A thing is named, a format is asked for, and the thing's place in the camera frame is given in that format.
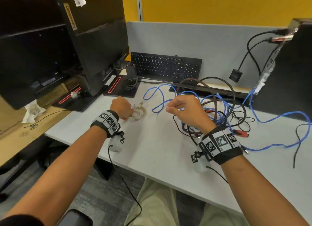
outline black sleeve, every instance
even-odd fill
[[[0,221],[0,226],[44,226],[44,224],[31,215],[12,215]]]

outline wrist strap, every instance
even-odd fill
[[[243,154],[241,144],[230,129],[224,127],[216,127],[205,135],[199,146],[208,161],[214,160],[220,165]]]
[[[107,138],[114,136],[114,134],[120,129],[118,123],[119,117],[117,113],[112,110],[103,111],[91,124],[92,126],[99,126],[107,133]]]

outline red light strip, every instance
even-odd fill
[[[117,80],[115,81],[115,83],[113,84],[113,86],[110,88],[110,90],[107,93],[110,94],[115,89],[115,87],[118,84],[118,82],[120,81],[120,79],[121,79],[121,77],[117,78]]]
[[[74,90],[74,92],[77,93],[79,90],[81,90],[81,87],[79,87],[78,89]],[[71,97],[70,94],[67,95],[65,98],[63,98],[63,99],[59,102],[59,104],[62,104],[63,102],[65,102],[66,100],[68,100],[70,97]]]

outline hand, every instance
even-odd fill
[[[112,101],[110,110],[118,114],[119,118],[127,120],[133,113],[131,104],[123,97],[118,97]]]
[[[186,125],[198,128],[203,134],[209,133],[216,127],[203,110],[199,100],[193,95],[175,97],[168,103],[166,111],[176,115]]]

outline black keyboard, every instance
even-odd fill
[[[202,59],[131,52],[139,76],[170,82],[199,77]]]

